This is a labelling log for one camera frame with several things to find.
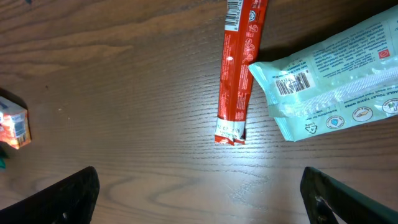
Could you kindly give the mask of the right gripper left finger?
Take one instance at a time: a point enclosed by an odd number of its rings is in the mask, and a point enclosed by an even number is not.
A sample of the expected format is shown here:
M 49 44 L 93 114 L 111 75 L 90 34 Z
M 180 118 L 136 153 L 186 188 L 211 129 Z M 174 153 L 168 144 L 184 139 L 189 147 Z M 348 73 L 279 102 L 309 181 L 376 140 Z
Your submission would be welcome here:
M 100 191 L 94 167 L 75 174 L 1 210 L 1 224 L 90 223 Z

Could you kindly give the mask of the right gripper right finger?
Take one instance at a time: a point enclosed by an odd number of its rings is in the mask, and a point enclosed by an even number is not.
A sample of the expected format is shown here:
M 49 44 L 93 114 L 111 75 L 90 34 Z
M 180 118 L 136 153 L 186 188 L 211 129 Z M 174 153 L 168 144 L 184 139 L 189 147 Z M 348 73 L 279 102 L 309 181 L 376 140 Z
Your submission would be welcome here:
M 310 223 L 397 223 L 397 212 L 314 167 L 306 167 L 300 193 Z

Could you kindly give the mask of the orange snack packet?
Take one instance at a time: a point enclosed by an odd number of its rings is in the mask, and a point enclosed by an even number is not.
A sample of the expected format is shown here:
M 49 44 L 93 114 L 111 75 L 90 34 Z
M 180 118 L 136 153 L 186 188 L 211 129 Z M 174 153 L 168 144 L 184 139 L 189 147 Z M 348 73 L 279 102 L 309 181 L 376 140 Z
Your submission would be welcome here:
M 1 97 L 1 142 L 20 149 L 31 142 L 28 111 Z

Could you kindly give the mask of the mint green wipes pack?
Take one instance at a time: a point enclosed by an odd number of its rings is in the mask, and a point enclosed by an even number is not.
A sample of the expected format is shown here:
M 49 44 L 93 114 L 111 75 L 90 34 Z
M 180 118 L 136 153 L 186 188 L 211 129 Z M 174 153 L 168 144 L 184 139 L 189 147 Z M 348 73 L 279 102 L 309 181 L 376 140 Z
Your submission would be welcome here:
M 249 71 L 287 141 L 395 116 L 397 8 Z

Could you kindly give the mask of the red packet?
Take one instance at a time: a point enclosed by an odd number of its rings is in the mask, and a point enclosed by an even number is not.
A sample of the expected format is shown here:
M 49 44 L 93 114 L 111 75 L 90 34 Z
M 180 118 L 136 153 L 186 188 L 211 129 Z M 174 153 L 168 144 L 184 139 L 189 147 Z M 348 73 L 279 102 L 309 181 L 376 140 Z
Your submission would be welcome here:
M 254 77 L 268 0 L 228 0 L 220 72 L 215 142 L 244 144 Z

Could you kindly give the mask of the green box with label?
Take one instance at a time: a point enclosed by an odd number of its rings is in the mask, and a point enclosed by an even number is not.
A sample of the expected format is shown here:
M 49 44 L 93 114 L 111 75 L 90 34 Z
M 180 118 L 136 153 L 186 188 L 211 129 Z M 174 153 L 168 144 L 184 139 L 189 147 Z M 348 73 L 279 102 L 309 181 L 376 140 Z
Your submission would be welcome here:
M 5 159 L 8 158 L 8 155 L 4 151 L 3 148 L 0 148 L 0 169 L 4 170 L 6 168 Z

